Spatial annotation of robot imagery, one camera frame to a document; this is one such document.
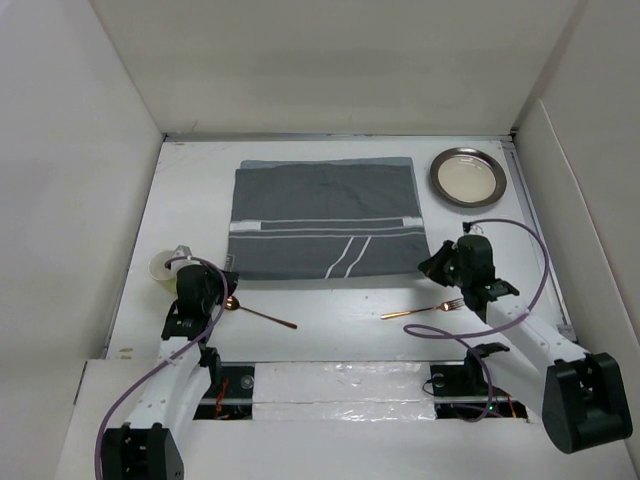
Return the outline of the grey striped cloth placemat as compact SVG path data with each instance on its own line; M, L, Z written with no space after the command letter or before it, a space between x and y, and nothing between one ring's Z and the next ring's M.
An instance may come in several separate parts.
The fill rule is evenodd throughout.
M414 274L430 255L409 157L245 160L225 267L243 280Z

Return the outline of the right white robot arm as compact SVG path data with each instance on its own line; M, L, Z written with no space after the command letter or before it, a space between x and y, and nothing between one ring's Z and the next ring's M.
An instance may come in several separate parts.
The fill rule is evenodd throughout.
M631 414L620 367L593 354L533 315L518 290L497 277L489 240L465 235L447 241L418 266L433 282L459 288L465 305L487 325L486 335L509 341L479 345L486 359L467 364L462 381L473 393L497 388L538 416L555 447L570 454L629 438Z

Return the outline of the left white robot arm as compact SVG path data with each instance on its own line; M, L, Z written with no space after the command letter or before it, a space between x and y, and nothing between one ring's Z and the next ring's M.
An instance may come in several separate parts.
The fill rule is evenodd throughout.
M176 271L154 367L108 409L94 451L97 479L183 479L179 444L203 399L222 387L220 355L208 341L239 275L187 257Z

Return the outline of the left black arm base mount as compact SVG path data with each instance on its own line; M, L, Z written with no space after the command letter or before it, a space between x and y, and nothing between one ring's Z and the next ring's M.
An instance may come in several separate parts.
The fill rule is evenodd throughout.
M255 364L223 362L216 348L203 351L200 365L209 369L211 385L200 401L195 420L251 420Z

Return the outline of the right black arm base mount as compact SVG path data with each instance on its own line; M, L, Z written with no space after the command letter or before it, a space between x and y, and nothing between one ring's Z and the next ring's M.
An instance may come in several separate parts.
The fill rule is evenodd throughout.
M475 423L484 419L528 420L526 407L513 397L493 386L489 390L481 361L508 352L503 344L493 342L470 348L458 363L430 365L430 377L422 391L434 400L438 420L457 419Z

